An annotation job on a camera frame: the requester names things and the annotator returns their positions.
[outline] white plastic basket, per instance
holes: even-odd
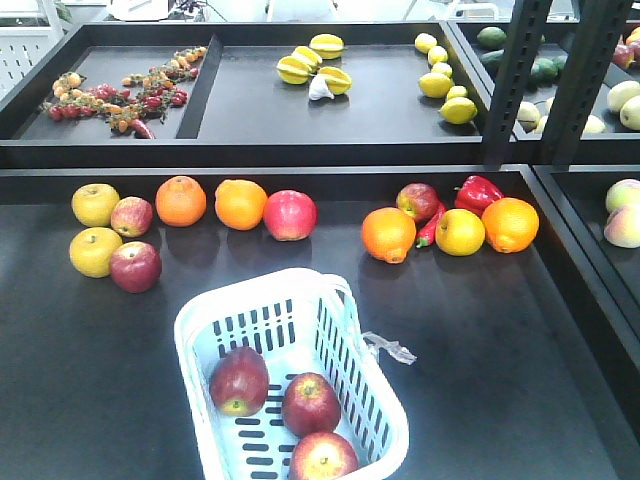
[[[205,292],[180,310],[174,333],[207,480],[288,478],[298,439],[283,426],[280,406],[305,371],[323,374],[342,404],[336,432],[361,465],[345,480],[381,480],[403,462],[407,417],[362,339],[342,277],[293,268]],[[265,406],[247,418],[219,414],[209,395],[215,365],[240,345],[261,353],[270,375]]]

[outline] garlic bulb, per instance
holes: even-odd
[[[316,75],[309,84],[309,100],[320,100],[325,97],[334,98],[334,95],[329,90],[324,76]]]

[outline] red bell pepper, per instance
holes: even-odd
[[[438,226],[438,222],[446,211],[447,207],[445,207],[444,203],[440,202],[436,213],[433,214],[433,217],[429,219],[429,221],[420,229],[418,235],[416,235],[416,248],[426,247],[433,243],[436,239],[436,227]]]
[[[471,175],[458,189],[454,205],[456,208],[466,208],[480,217],[485,208],[502,197],[504,194],[500,189],[485,177]]]

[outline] orange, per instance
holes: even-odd
[[[251,180],[224,180],[216,188],[216,215],[236,230],[251,230],[262,220],[267,194]]]
[[[500,253],[519,252],[536,238],[540,219],[533,206],[518,198],[505,197],[489,205],[482,214],[487,242]]]
[[[207,195],[197,180],[185,175],[170,178],[156,192],[160,220],[171,227],[188,227],[202,218]]]
[[[362,243],[378,260],[402,263],[416,238],[416,224],[399,208],[384,207],[369,213],[362,222]]]

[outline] black tray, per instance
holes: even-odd
[[[478,168],[1,171],[0,478],[202,478],[176,314],[203,291],[302,266],[342,275],[363,330],[418,356],[412,366],[380,358],[410,424],[394,480],[636,479],[637,339],[618,335],[622,314],[528,167],[484,173],[540,213],[527,250],[485,245],[455,258],[431,246],[400,265],[364,251],[362,219],[406,183],[433,184],[451,206],[454,187]],[[318,227],[279,243],[263,226],[230,231],[210,205],[192,227],[156,221],[142,237],[163,259],[149,292],[73,270],[77,187],[106,181],[152,199],[175,174],[198,178],[209,195],[229,177],[305,191],[318,202]]]
[[[275,66],[296,45],[329,31],[347,49],[326,64],[342,66],[354,86],[334,101],[310,102],[307,87],[285,84]],[[446,123],[438,113],[444,101],[421,94],[418,78],[429,66],[413,46],[420,32],[449,52],[454,81],[479,108],[473,123]],[[182,84],[192,90],[185,108],[171,109],[164,124],[149,122],[156,140],[118,138],[97,118],[54,123],[38,112],[65,71],[87,76],[87,86],[118,86],[190,45],[209,46],[202,73]],[[474,164],[481,163],[488,102],[480,84],[444,23],[89,23],[0,103],[0,151],[9,168],[173,166],[176,156],[185,166]],[[282,155],[281,145],[299,148]],[[175,152],[167,155],[163,147]]]
[[[536,172],[579,239],[594,267],[625,311],[628,328],[640,338],[640,250],[620,248],[604,238],[607,190],[624,178],[640,179],[635,165],[581,166]]]
[[[492,94],[495,87],[494,80],[480,63],[479,55],[487,52],[478,44],[476,36],[480,30],[486,26],[499,26],[507,32],[509,24],[504,22],[487,23],[487,22],[452,22],[451,26],[457,31],[460,44],[465,52],[470,55],[470,61],[473,63],[478,76],[482,79],[489,95]],[[540,45],[539,55],[545,58],[552,58],[559,54],[569,54],[576,31],[577,22],[547,23],[544,29],[545,43]],[[597,115],[606,125],[607,130],[599,134],[583,134],[576,154],[577,163],[581,164],[602,164],[607,163],[607,158],[611,148],[636,151],[638,139],[636,133],[632,133],[625,128],[617,115],[609,112],[607,107],[607,94],[609,90],[628,77],[617,66],[611,64],[605,75],[603,84],[598,91],[597,98],[591,110],[593,115]],[[555,95],[557,89],[557,80],[554,83],[543,84],[536,89],[526,89],[523,100],[532,102],[539,107],[542,115],[547,113],[544,101]],[[526,133],[516,121],[513,128],[516,137],[516,160],[526,161],[527,163],[541,163],[539,155],[539,147],[541,145],[541,134],[529,132]],[[629,155],[629,162],[633,162],[634,155]]]

